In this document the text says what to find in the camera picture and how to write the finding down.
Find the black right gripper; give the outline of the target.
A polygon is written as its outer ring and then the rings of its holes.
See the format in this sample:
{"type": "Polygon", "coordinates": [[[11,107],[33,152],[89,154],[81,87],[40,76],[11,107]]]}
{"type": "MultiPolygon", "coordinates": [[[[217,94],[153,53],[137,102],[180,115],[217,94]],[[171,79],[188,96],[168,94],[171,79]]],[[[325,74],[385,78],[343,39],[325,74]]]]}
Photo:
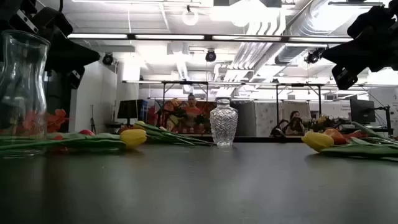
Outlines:
{"type": "Polygon", "coordinates": [[[353,40],[323,52],[323,58],[336,64],[331,72],[339,90],[358,81],[353,71],[378,72],[386,67],[398,71],[398,28],[386,28],[396,22],[394,16],[398,18],[398,0],[390,0],[388,7],[373,6],[348,27],[353,40]]]}

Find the purple tulip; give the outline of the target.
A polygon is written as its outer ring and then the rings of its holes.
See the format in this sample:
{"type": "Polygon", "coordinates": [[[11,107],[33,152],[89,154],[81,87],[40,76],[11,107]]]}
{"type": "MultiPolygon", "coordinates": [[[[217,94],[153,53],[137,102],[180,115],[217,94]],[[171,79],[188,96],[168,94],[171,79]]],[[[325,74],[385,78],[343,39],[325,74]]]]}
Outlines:
{"type": "Polygon", "coordinates": [[[393,140],[392,138],[387,138],[387,137],[381,136],[380,134],[376,133],[372,129],[365,127],[362,124],[359,124],[355,121],[352,121],[351,124],[354,125],[355,128],[359,129],[360,131],[366,133],[368,135],[366,137],[366,139],[368,139],[368,140],[372,140],[372,141],[380,143],[380,144],[393,144],[393,145],[398,146],[398,141],[393,140]]]}

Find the mixed flower bouquet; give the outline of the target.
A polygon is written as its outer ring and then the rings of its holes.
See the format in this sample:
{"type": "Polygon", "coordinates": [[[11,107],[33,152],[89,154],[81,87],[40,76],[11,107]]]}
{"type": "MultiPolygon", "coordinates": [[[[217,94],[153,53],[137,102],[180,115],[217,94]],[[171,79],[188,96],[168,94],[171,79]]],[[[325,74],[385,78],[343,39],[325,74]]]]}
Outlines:
{"type": "Polygon", "coordinates": [[[327,129],[336,129],[342,124],[343,120],[331,116],[321,115],[319,118],[312,118],[304,122],[304,127],[307,131],[316,133],[323,133],[327,129]]]}

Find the orange tulip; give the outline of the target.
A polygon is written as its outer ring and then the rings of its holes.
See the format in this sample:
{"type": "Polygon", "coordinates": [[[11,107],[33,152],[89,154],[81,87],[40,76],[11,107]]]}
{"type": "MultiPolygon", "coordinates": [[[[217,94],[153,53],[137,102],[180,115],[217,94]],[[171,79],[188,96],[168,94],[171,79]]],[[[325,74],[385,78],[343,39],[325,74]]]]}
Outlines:
{"type": "Polygon", "coordinates": [[[323,133],[334,140],[334,145],[346,144],[346,138],[337,129],[329,128],[323,133]]]}
{"type": "Polygon", "coordinates": [[[77,138],[85,138],[87,136],[94,136],[95,134],[87,129],[81,130],[77,133],[48,133],[47,139],[51,140],[66,140],[66,139],[77,139],[77,138]]]}

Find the black computer monitor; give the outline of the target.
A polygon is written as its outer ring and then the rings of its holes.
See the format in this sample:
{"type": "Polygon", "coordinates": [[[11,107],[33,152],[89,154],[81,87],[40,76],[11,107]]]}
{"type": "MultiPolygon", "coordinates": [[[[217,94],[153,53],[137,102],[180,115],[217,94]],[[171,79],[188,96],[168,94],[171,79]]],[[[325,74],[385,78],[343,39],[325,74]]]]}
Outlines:
{"type": "Polygon", "coordinates": [[[119,103],[117,119],[125,119],[128,126],[132,119],[137,119],[139,114],[137,100],[123,100],[119,103]]]}
{"type": "Polygon", "coordinates": [[[351,120],[359,124],[370,124],[376,121],[374,102],[369,100],[350,99],[351,120]]]}

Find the person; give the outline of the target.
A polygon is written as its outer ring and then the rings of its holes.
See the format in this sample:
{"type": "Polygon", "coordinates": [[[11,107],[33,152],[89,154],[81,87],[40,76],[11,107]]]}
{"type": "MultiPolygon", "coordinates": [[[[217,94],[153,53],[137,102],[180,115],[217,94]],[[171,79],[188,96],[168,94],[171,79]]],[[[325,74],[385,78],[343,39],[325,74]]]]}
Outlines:
{"type": "Polygon", "coordinates": [[[190,93],[187,97],[188,105],[183,107],[186,112],[186,117],[181,118],[181,129],[183,133],[203,134],[204,125],[197,123],[197,117],[202,115],[201,109],[197,107],[195,95],[190,93]]]}
{"type": "Polygon", "coordinates": [[[298,111],[291,112],[290,121],[285,127],[285,134],[296,136],[303,136],[305,134],[305,127],[298,111]]]}

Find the orange floral backdrop cloth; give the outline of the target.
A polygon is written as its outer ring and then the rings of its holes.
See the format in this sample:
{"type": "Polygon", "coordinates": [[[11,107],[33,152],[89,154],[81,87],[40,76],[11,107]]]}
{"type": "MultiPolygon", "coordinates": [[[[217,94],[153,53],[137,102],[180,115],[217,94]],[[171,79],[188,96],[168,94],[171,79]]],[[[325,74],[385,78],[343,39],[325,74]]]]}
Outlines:
{"type": "MultiPolygon", "coordinates": [[[[204,133],[203,134],[211,134],[211,124],[210,124],[210,111],[213,110],[216,105],[215,102],[211,101],[196,101],[197,107],[201,109],[202,115],[197,117],[197,123],[201,123],[204,125],[204,133]]],[[[162,105],[162,100],[155,100],[154,109],[154,118],[152,119],[152,124],[157,126],[157,117],[158,110],[162,105]]],[[[183,110],[183,107],[187,106],[187,100],[180,101],[177,98],[169,99],[165,101],[165,112],[164,118],[165,123],[160,126],[165,128],[166,130],[179,133],[179,134],[193,134],[193,133],[183,133],[181,129],[181,118],[186,117],[186,112],[183,110]]]]}

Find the silver ventilation duct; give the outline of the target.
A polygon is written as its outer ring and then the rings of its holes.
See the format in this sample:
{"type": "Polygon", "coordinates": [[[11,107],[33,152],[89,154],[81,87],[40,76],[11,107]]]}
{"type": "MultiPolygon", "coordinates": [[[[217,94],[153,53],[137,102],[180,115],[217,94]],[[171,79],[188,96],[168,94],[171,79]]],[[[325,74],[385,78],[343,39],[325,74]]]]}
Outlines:
{"type": "Polygon", "coordinates": [[[348,6],[329,5],[337,0],[313,0],[287,28],[290,36],[328,36],[348,22],[355,10],[348,6]]]}

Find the clear smooth glass vase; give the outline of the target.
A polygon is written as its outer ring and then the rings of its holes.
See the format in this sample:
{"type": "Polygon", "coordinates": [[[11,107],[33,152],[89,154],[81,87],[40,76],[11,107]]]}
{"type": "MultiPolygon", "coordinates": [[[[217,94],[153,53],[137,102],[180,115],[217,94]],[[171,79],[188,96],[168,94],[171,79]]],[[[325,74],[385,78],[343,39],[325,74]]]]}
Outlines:
{"type": "Polygon", "coordinates": [[[19,30],[1,35],[0,157],[41,154],[47,139],[44,70],[50,43],[19,30]]]}

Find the white round pendant lamp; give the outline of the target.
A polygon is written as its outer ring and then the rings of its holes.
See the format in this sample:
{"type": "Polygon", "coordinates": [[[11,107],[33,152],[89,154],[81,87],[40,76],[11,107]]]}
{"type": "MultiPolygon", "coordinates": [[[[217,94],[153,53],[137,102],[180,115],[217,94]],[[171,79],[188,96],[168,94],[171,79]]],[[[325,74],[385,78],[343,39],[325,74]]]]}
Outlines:
{"type": "Polygon", "coordinates": [[[182,12],[182,22],[188,26],[194,26],[199,20],[199,13],[191,7],[186,5],[186,9],[182,12]]]}

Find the black table frame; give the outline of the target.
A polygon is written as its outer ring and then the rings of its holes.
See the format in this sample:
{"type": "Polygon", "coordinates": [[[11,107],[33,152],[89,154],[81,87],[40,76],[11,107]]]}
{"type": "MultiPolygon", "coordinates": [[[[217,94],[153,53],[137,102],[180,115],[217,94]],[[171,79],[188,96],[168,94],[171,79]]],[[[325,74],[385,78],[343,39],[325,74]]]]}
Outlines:
{"type": "MultiPolygon", "coordinates": [[[[148,144],[178,144],[186,146],[210,146],[216,145],[218,142],[212,136],[187,136],[187,135],[166,135],[154,136],[146,134],[148,144]]],[[[219,141],[219,143],[301,143],[300,136],[276,136],[276,137],[250,137],[238,136],[234,137],[231,141],[219,141]]]]}

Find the white floral partition cloth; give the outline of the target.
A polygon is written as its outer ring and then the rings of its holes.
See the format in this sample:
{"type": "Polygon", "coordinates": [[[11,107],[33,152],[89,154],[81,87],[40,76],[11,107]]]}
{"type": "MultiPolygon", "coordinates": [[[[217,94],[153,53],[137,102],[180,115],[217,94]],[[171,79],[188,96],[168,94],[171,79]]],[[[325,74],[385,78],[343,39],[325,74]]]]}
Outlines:
{"type": "Polygon", "coordinates": [[[280,120],[290,120],[290,114],[298,111],[302,118],[310,116],[310,105],[304,102],[284,101],[281,103],[255,103],[254,114],[256,120],[256,137],[269,137],[272,128],[274,128],[280,120]]]}

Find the yellow tulip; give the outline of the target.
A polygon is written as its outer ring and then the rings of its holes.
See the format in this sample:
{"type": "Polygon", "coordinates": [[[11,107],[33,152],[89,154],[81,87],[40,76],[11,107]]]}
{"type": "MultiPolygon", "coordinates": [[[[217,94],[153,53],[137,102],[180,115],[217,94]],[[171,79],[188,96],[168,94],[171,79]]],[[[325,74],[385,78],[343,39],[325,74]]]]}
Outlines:
{"type": "Polygon", "coordinates": [[[346,144],[334,145],[334,140],[322,133],[308,132],[303,143],[324,156],[363,157],[368,159],[398,159],[398,146],[380,144],[366,138],[346,139],[346,144]]]}
{"type": "Polygon", "coordinates": [[[147,140],[142,129],[127,129],[121,134],[50,133],[47,139],[33,136],[0,136],[0,156],[23,156],[48,152],[111,152],[134,149],[147,140]]]}
{"type": "Polygon", "coordinates": [[[143,128],[146,131],[147,141],[153,144],[174,144],[181,146],[215,146],[213,142],[193,138],[190,136],[172,133],[166,129],[158,128],[141,121],[134,123],[135,127],[143,128]]]}

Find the long ceiling light bar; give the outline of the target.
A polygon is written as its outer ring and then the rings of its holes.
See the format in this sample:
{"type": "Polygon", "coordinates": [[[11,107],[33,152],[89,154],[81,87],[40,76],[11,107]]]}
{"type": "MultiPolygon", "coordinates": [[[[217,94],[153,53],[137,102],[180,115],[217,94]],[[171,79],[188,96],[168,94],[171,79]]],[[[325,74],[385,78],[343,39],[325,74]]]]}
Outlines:
{"type": "Polygon", "coordinates": [[[144,40],[144,41],[205,41],[205,42],[280,42],[308,44],[342,44],[350,37],[287,36],[287,35],[213,35],[213,34],[94,34],[74,33],[73,40],[144,40]]]}

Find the black metal station frame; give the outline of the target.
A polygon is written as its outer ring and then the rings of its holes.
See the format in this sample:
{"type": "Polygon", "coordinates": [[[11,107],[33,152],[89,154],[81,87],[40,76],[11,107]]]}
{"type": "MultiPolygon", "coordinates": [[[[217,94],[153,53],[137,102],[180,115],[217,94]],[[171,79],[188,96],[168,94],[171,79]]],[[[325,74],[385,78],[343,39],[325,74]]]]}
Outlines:
{"type": "Polygon", "coordinates": [[[237,86],[273,86],[275,88],[275,102],[276,102],[276,118],[277,122],[279,122],[279,103],[282,101],[282,99],[279,98],[279,94],[282,93],[282,89],[280,86],[289,86],[289,87],[317,87],[317,90],[314,90],[314,92],[318,95],[318,111],[319,113],[322,113],[322,103],[321,103],[321,90],[322,87],[325,86],[324,84],[319,84],[319,83],[256,83],[256,82],[209,82],[209,81],[186,81],[186,80],[173,80],[173,81],[161,81],[162,84],[162,105],[160,109],[158,110],[157,114],[157,127],[162,126],[165,123],[165,118],[164,118],[164,112],[165,112],[165,94],[167,92],[166,86],[170,84],[171,86],[174,86],[175,84],[178,85],[198,85],[201,87],[202,85],[206,86],[205,90],[205,95],[206,98],[205,100],[208,101],[208,94],[209,94],[209,86],[221,86],[221,87],[237,87],[237,86]]]}

